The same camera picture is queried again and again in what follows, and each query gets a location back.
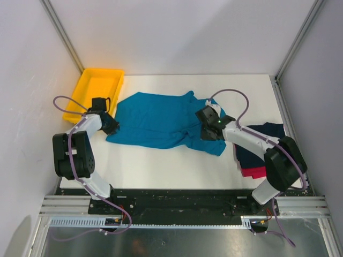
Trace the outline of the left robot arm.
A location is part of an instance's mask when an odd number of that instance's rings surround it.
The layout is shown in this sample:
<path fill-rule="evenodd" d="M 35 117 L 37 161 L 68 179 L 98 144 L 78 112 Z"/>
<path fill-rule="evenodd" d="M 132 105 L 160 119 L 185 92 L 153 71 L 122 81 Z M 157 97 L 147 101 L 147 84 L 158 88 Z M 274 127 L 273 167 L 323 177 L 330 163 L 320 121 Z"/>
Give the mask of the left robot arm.
<path fill-rule="evenodd" d="M 68 99 L 81 107 L 81 111 L 70 111 L 60 108 L 57 99 Z M 110 98 L 96 97 L 92 99 L 90 108 L 84 107 L 76 100 L 67 96 L 57 96 L 53 105 L 66 114 L 81 117 L 76 125 L 65 133 L 53 136 L 53 155 L 56 174 L 67 180 L 77 181 L 94 200 L 100 201 L 100 208 L 107 214 L 118 209 L 118 200 L 111 196 L 112 186 L 106 182 L 95 170 L 90 138 L 102 131 L 106 135 L 113 135 L 120 124 L 109 113 Z"/>

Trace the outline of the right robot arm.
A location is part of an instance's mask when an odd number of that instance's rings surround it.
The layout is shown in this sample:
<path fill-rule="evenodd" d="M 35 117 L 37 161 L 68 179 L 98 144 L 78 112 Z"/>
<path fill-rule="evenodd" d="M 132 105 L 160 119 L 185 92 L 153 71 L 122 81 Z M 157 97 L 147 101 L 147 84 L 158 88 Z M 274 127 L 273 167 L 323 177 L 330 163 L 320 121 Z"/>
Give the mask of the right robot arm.
<path fill-rule="evenodd" d="M 216 104 L 208 104 L 196 112 L 201 123 L 200 138 L 206 141 L 227 141 L 252 152 L 264 161 L 266 179 L 247 197 L 248 211 L 261 214 L 267 203 L 291 188 L 300 179 L 306 189 L 304 174 L 308 166 L 291 137 L 281 139 L 241 126 L 231 116 L 220 117 Z"/>

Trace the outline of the teal t shirt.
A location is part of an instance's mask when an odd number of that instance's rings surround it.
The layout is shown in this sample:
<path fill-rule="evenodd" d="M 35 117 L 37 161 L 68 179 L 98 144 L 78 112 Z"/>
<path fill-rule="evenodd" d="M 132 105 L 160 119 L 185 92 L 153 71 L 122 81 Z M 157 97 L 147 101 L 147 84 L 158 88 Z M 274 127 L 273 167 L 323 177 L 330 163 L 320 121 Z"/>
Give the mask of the teal t shirt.
<path fill-rule="evenodd" d="M 138 92 L 117 105 L 115 120 L 120 127 L 106 137 L 110 143 L 171 149 L 181 145 L 220 156 L 224 141 L 200 138 L 202 125 L 196 112 L 205 107 L 192 91 L 182 96 Z"/>

